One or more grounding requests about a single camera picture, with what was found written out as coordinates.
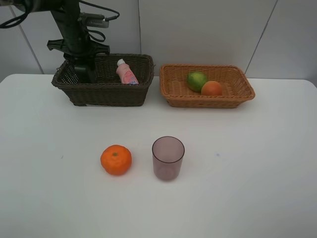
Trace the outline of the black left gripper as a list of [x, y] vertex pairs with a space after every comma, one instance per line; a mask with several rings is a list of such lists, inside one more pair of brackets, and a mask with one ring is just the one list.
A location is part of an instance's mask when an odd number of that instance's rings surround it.
[[95, 71], [95, 58], [98, 54], [109, 55], [109, 46], [104, 45], [106, 36], [96, 30], [84, 30], [84, 37], [75, 39], [49, 40], [48, 49], [64, 53], [65, 66], [75, 68], [75, 60], [88, 59], [88, 68]]

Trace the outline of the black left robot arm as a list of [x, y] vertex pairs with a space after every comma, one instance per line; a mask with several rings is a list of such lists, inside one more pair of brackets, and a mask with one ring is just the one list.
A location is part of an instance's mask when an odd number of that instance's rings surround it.
[[90, 35], [87, 27], [107, 28], [111, 20], [118, 16], [105, 17], [101, 14], [82, 13], [79, 4], [111, 11], [83, 0], [2, 0], [1, 6], [13, 5], [23, 14], [0, 25], [1, 29], [15, 27], [22, 23], [32, 12], [51, 12], [59, 31], [60, 40], [50, 40], [47, 48], [64, 53], [64, 58], [73, 62], [78, 72], [93, 72], [97, 54], [109, 54], [109, 46], [103, 45], [105, 36], [99, 40]]

